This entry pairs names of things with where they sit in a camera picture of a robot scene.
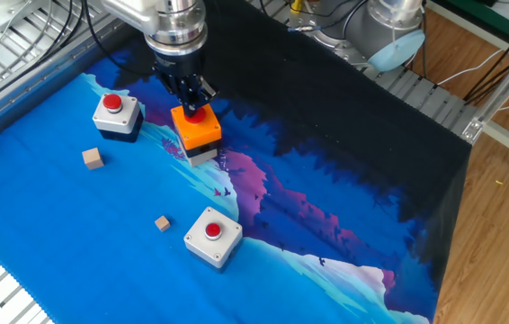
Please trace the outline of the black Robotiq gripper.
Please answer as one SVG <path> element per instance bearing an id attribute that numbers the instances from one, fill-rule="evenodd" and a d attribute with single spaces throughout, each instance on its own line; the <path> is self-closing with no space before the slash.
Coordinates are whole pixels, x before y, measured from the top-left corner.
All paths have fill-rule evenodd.
<path id="1" fill-rule="evenodd" d="M 202 76 L 204 63 L 204 48 L 184 55 L 155 52 L 156 76 L 166 91 L 177 98 L 184 115 L 189 118 L 195 115 L 196 109 L 209 104 L 218 94 L 218 90 Z"/>

